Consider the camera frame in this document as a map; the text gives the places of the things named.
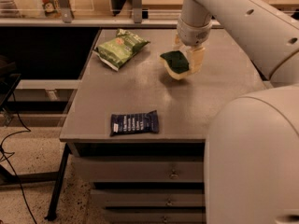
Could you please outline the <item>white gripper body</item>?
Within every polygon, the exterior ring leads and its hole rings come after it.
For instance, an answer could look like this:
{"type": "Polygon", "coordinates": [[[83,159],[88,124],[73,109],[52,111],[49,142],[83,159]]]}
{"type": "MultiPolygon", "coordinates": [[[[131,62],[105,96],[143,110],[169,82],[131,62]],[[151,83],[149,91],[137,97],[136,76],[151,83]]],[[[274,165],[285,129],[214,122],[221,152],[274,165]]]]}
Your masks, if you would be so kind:
{"type": "Polygon", "coordinates": [[[178,18],[178,38],[185,46],[199,46],[208,39],[211,27],[211,21],[207,25],[195,27],[178,18]]]}

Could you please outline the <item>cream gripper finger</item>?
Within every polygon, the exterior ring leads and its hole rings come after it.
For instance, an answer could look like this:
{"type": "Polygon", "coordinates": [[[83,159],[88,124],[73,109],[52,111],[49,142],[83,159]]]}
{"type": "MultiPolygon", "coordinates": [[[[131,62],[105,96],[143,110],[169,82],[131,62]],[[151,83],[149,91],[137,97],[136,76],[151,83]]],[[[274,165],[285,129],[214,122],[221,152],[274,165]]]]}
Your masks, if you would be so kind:
{"type": "Polygon", "coordinates": [[[191,74],[200,71],[205,54],[205,48],[203,46],[190,47],[186,50],[187,60],[189,62],[189,72],[191,74]]]}
{"type": "Polygon", "coordinates": [[[180,50],[180,49],[183,48],[183,46],[184,46],[184,44],[180,40],[179,36],[175,35],[174,44],[173,44],[173,50],[180,50]]]}

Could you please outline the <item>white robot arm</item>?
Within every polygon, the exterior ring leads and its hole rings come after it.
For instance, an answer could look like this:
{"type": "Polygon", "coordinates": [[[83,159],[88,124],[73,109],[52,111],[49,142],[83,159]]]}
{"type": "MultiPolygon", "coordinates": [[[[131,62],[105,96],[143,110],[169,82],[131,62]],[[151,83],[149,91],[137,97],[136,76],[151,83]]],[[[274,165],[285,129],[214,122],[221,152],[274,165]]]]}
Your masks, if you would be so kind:
{"type": "Polygon", "coordinates": [[[203,43],[210,17],[271,86],[236,98],[209,126],[206,224],[298,224],[298,22],[262,0],[184,0],[180,40],[203,43]]]}

